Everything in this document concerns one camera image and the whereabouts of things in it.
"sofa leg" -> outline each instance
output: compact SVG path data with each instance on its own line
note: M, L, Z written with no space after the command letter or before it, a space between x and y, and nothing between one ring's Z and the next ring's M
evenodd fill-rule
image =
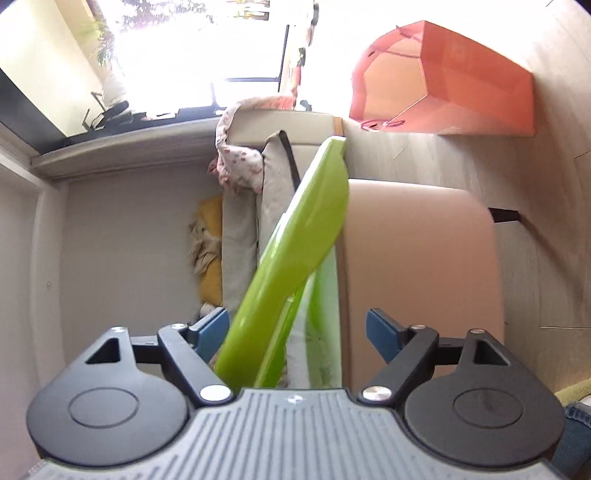
M495 223L519 222L521 214L517 210L506 210L504 208L489 208L492 220Z

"lime green handle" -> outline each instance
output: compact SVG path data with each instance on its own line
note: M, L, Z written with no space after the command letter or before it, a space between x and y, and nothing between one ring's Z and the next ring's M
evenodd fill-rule
M235 392L276 385L304 285L345 222L349 183L344 152L342 137L322 143L263 252L215 366Z

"metal screw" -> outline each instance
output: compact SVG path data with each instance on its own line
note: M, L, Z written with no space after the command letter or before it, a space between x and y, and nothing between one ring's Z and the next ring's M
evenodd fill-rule
M386 401L392 397L392 390L388 387L374 385L373 387L364 388L361 396L369 401Z
M226 385L208 385L201 389L199 396L206 401L223 401L232 396L232 390Z

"black strap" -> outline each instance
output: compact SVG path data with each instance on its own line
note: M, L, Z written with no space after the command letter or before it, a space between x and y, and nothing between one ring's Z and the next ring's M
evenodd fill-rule
M290 139L287 138L287 134L284 130L279 130L277 134L279 140L281 140L281 145L283 145L283 149L285 150L285 154L287 155L287 160L290 163L290 171L291 171L291 181L294 185L294 191L296 191L301 183L300 172L297 169L296 160L294 158L293 150L291 149Z

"floral cloth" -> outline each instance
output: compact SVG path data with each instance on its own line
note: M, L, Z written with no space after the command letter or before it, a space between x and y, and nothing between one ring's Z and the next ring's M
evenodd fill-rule
M262 154L253 148L228 145L228 129L239 108L292 110L292 96L255 97L242 100L226 108L216 127L217 158L209 164L209 173L219 176L220 184L234 192L238 188L262 192L263 159Z

